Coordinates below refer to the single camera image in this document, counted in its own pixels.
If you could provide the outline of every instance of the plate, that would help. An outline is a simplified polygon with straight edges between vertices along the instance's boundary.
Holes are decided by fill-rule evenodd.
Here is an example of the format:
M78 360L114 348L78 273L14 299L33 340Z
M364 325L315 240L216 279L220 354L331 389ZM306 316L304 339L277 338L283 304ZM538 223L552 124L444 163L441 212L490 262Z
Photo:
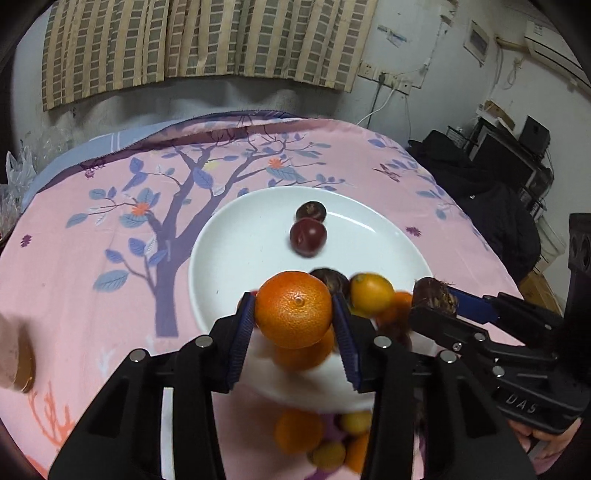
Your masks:
M326 244L313 258L290 246L297 208L317 200L327 210ZM383 275L397 290L412 291L415 280L431 276L413 243L387 218L351 198L301 186L248 193L213 215L197 238L189 262L189 296L199 329L236 311L245 291L285 270L309 272L329 267L351 277L358 272ZM432 340L413 334L413 350L434 355ZM340 356L319 367L288 374L272 359L272 346L255 329L241 382L281 404L308 411L342 413L371 408L373 394L358 394L347 382Z

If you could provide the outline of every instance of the pink tablecloth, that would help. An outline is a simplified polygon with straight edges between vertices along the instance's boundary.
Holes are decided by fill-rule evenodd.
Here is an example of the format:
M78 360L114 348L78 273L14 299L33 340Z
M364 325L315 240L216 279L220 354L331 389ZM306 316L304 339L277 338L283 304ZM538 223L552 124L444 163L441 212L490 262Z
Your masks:
M32 393L0 391L0 417L44 475L130 350L164 353L201 333L187 292L190 249L216 209L253 190L303 184L350 196L405 231L437 278L479 296L519 295L432 176L363 128L324 119L192 121L128 153L71 168L39 193L0 260L0 313L28 325L38 362ZM274 447L279 406L244 387L215 406L230 480L303 480L313 471L304 456ZM255 421L262 427L249 427ZM421 473L419 458L415 478ZM333 476L355 477L346 469Z

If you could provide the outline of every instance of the air conditioner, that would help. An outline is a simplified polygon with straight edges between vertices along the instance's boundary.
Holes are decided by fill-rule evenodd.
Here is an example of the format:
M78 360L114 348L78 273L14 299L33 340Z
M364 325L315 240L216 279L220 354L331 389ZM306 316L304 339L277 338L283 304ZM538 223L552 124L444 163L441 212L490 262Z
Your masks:
M527 22L525 44L532 58L556 70L591 95L591 82L560 34L532 21Z

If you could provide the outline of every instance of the wall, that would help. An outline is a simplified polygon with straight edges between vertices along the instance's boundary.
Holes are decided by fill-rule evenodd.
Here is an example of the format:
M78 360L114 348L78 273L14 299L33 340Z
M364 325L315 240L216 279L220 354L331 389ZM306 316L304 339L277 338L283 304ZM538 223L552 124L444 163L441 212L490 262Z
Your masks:
M364 59L392 72L410 72L430 57L440 28L439 5L443 0L381 0L365 49ZM467 25L474 18L493 35L503 8L500 0L460 0L451 28L441 30L437 48L422 89L413 89L408 106L413 138L422 139L432 129L461 125L474 117L495 68L496 47L485 65L463 47ZM37 145L58 127L69 144L97 135L166 119L203 115L216 111L273 108L305 116L330 116L357 122L369 112L375 82L358 78L351 94L281 80L215 77L177 79L157 85L111 92L50 112L41 106L41 53L48 12L40 17L21 41L12 78L12 118L15 143ZM396 48L377 30L383 24L408 38ZM385 100L383 88L377 105ZM372 120L371 128L405 143L409 123L403 95L396 93L389 105Z
M508 10L502 36L518 41L523 38L527 17ZM591 98L578 90L569 90L564 77L525 58L512 88L505 79L513 59L522 54L505 52L499 85L492 99L516 122L521 132L527 115L550 130L550 154L555 180L548 196L544 215L548 224L568 243L569 214L591 212ZM544 272L553 291L564 301L569 289L568 250Z

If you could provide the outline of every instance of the plaid curtain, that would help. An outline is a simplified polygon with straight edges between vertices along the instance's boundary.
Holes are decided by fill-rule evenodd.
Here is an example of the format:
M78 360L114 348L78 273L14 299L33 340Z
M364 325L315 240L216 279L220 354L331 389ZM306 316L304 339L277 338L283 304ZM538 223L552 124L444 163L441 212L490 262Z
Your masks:
M205 75L350 92L377 2L59 0L43 48L43 107Z

